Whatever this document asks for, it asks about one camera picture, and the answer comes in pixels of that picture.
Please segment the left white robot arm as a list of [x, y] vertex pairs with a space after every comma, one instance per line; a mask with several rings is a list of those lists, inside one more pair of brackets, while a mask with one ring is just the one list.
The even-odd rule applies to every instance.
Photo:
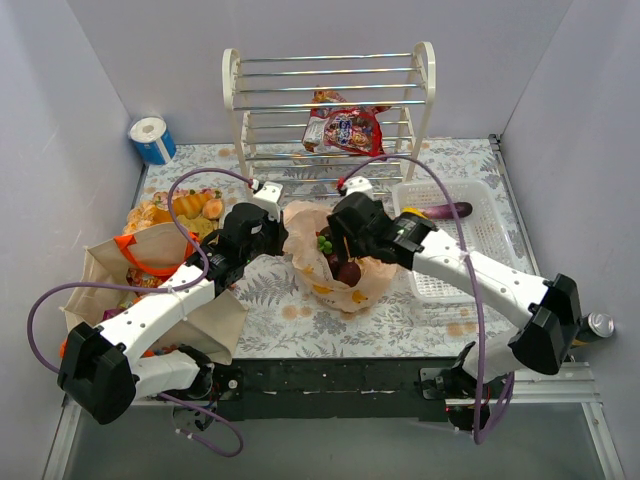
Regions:
[[146, 356], [188, 314], [240, 280], [262, 254], [280, 256], [287, 232], [275, 200], [239, 203], [226, 216], [214, 245], [202, 243], [162, 284], [115, 317], [68, 334], [57, 383], [101, 425], [120, 417], [136, 399], [164, 392], [200, 400], [213, 386], [213, 361], [190, 346]]

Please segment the dark red beet toy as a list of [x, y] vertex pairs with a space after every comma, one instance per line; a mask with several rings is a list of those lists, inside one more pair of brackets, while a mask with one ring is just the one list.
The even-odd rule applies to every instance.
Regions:
[[358, 263], [355, 261], [347, 261], [339, 267], [334, 279], [349, 287], [355, 287], [360, 281], [361, 276], [361, 268]]

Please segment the canvas tote bag orange handles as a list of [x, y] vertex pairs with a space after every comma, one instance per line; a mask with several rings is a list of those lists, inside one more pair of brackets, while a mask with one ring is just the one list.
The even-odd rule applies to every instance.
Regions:
[[[144, 276], [152, 270], [176, 269], [192, 252], [193, 247], [175, 224], [158, 224], [87, 248], [81, 280], [126, 285], [130, 272]], [[72, 330], [81, 322], [96, 326], [105, 319], [107, 311], [118, 313], [140, 299], [141, 296], [134, 292], [76, 288], [63, 308], [67, 329]], [[185, 321], [155, 341], [150, 350], [166, 353], [175, 347], [188, 345], [208, 355], [214, 362], [228, 365], [247, 314], [247, 309], [226, 291], [195, 309]]]

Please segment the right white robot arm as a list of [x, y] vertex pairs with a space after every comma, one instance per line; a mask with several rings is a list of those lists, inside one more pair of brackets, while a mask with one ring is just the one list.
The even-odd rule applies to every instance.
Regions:
[[466, 345], [429, 388], [461, 398], [483, 393], [487, 383], [516, 370], [559, 372], [581, 327], [577, 284], [570, 277], [548, 280], [464, 251], [430, 220], [415, 213], [390, 218], [379, 201], [360, 192], [343, 198], [327, 220], [339, 258], [372, 257], [479, 294], [512, 324], [510, 331]]

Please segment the peach plastic grocery bag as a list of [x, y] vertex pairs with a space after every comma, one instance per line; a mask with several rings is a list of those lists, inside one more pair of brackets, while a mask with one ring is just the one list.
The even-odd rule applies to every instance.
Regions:
[[371, 307], [385, 293], [396, 274], [395, 265], [371, 257], [356, 259], [361, 278], [353, 287], [335, 280], [329, 263], [317, 246], [317, 236], [328, 226], [331, 208], [309, 201], [293, 201], [284, 208], [288, 232], [283, 247], [298, 278], [329, 307], [353, 313]]

